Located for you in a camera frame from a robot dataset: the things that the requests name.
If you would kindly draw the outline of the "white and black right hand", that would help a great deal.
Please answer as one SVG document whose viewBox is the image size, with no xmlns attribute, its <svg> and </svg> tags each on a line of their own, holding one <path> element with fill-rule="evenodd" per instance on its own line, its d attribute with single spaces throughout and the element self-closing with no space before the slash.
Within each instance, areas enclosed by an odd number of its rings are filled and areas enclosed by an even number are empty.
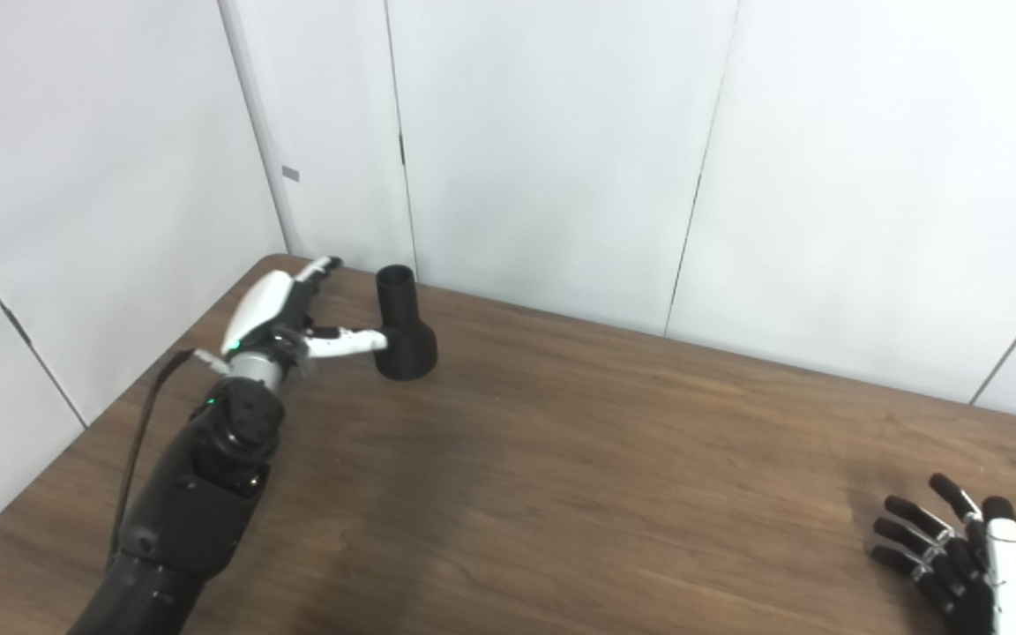
<svg viewBox="0 0 1016 635">
<path fill-rule="evenodd" d="M 929 486 L 959 519 L 955 527 L 908 499 L 884 498 L 870 558 L 895 571 L 943 619 L 947 634 L 1016 634 L 1016 509 L 1004 496 L 982 503 L 954 480 Z"/>
</svg>

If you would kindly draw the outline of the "white and black left hand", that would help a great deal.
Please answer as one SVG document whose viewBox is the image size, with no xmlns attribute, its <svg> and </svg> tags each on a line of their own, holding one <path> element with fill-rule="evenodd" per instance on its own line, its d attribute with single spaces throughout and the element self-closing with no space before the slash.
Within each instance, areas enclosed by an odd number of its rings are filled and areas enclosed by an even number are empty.
<svg viewBox="0 0 1016 635">
<path fill-rule="evenodd" d="M 273 270 L 250 285 L 223 334 L 220 351 L 230 373 L 241 374 L 246 362 L 264 362 L 285 373 L 313 359 L 387 350 L 390 338 L 383 331 L 314 325 L 311 305 L 342 266 L 342 258 L 316 258 L 299 273 Z"/>
</svg>

